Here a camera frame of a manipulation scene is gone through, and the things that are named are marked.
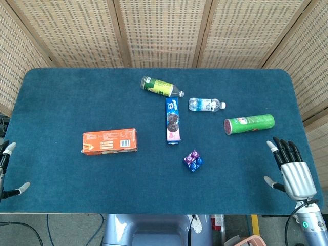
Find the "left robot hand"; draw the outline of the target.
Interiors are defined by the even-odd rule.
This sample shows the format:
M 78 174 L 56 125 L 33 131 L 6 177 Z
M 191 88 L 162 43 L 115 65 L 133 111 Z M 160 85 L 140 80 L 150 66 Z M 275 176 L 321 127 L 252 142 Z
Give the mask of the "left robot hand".
M 1 144 L 1 200 L 18 196 L 24 193 L 30 186 L 30 182 L 24 183 L 17 189 L 5 191 L 4 190 L 4 180 L 7 172 L 10 156 L 16 147 L 16 143 L 10 143 L 10 141 L 5 141 Z

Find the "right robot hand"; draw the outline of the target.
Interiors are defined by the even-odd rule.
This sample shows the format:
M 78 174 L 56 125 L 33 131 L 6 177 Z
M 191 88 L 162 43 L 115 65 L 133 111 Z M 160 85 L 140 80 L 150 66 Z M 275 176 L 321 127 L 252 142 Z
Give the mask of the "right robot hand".
M 294 201 L 313 198 L 317 190 L 298 147 L 292 141 L 280 140 L 277 137 L 273 137 L 273 141 L 268 140 L 266 144 L 275 158 L 283 184 L 273 181 L 268 176 L 264 177 L 265 182 L 271 188 L 287 193 Z

